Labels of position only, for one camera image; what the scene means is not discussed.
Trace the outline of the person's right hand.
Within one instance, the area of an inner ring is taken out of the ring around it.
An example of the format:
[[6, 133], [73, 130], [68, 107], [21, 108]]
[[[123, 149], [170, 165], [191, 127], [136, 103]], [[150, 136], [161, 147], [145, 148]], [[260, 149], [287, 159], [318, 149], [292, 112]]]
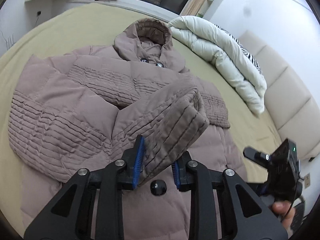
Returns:
[[295, 208], [291, 206], [291, 202], [287, 200], [274, 202], [272, 211], [282, 217], [281, 224], [286, 229], [288, 236], [291, 237], [293, 235], [291, 224], [296, 213]]

